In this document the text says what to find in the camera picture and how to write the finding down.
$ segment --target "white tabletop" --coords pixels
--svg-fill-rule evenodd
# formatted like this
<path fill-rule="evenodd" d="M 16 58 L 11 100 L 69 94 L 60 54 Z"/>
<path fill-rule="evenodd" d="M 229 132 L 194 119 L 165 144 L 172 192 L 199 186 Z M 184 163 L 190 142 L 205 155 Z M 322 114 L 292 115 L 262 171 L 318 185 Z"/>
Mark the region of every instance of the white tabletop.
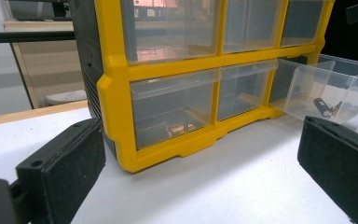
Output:
<path fill-rule="evenodd" d="M 0 178 L 13 182 L 18 163 L 89 117 L 84 108 L 0 124 Z M 258 121 L 138 174 L 107 151 L 73 223 L 350 223 L 298 164 L 301 131 L 287 115 Z"/>

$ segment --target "black clamp jaw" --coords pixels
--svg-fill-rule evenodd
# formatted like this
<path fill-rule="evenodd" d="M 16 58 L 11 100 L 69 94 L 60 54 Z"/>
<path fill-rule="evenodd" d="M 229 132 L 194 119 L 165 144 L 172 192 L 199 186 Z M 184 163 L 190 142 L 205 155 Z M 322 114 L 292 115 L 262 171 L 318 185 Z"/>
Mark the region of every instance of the black clamp jaw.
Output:
<path fill-rule="evenodd" d="M 0 223 L 70 223 L 105 161 L 102 121 L 72 125 L 0 179 Z"/>
<path fill-rule="evenodd" d="M 297 159 L 358 224 L 358 133 L 329 120 L 306 117 Z"/>

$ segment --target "open drawer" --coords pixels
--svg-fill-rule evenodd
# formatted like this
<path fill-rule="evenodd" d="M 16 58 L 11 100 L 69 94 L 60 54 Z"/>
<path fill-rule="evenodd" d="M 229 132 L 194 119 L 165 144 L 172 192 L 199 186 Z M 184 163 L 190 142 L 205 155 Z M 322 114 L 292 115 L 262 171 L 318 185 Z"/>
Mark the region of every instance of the open drawer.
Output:
<path fill-rule="evenodd" d="M 296 118 L 358 115 L 358 62 L 327 55 L 278 59 L 269 104 Z"/>

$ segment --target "small parts in drawer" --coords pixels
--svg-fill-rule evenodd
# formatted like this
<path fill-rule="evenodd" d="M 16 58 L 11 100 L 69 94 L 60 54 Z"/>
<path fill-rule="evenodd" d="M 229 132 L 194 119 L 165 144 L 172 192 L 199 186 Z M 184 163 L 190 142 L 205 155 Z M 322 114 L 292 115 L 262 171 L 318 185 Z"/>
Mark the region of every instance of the small parts in drawer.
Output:
<path fill-rule="evenodd" d="M 334 106 L 334 108 L 330 108 L 322 98 L 315 98 L 313 103 L 315 104 L 316 108 L 318 108 L 321 115 L 326 118 L 335 116 L 341 106 L 341 102 L 339 102 L 339 104 Z"/>
<path fill-rule="evenodd" d="M 343 119 L 351 119 L 358 115 L 358 105 L 352 105 L 351 103 L 345 103 L 342 105 L 342 111 L 339 116 Z"/>
<path fill-rule="evenodd" d="M 348 102 L 342 104 L 342 101 L 340 101 L 336 106 L 329 107 L 322 98 L 315 98 L 313 103 L 315 104 L 316 108 L 318 108 L 321 115 L 325 118 L 334 117 L 336 114 L 338 114 L 339 109 L 341 109 L 339 116 L 342 119 L 351 119 L 358 115 L 358 105 L 352 105 Z"/>

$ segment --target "transparent drawer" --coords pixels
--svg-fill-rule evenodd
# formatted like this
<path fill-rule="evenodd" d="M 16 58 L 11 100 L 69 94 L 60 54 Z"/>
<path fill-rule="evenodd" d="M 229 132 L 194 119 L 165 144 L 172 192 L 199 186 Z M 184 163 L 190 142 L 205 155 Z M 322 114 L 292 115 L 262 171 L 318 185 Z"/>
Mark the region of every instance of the transparent drawer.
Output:
<path fill-rule="evenodd" d="M 314 42 L 326 1 L 330 0 L 289 0 L 281 47 Z"/>
<path fill-rule="evenodd" d="M 281 12 L 282 1 L 228 0 L 225 53 L 273 48 Z"/>
<path fill-rule="evenodd" d="M 131 83 L 138 149 L 205 126 L 217 70 Z"/>
<path fill-rule="evenodd" d="M 220 1 L 121 0 L 129 63 L 214 55 Z"/>
<path fill-rule="evenodd" d="M 358 62 L 327 55 L 316 59 L 311 65 L 279 59 L 270 105 L 299 119 L 309 115 L 343 123 L 357 116 Z M 283 83 L 282 77 L 291 81 Z"/>
<path fill-rule="evenodd" d="M 262 105 L 269 71 L 275 60 L 222 68 L 218 120 L 227 119 Z"/>

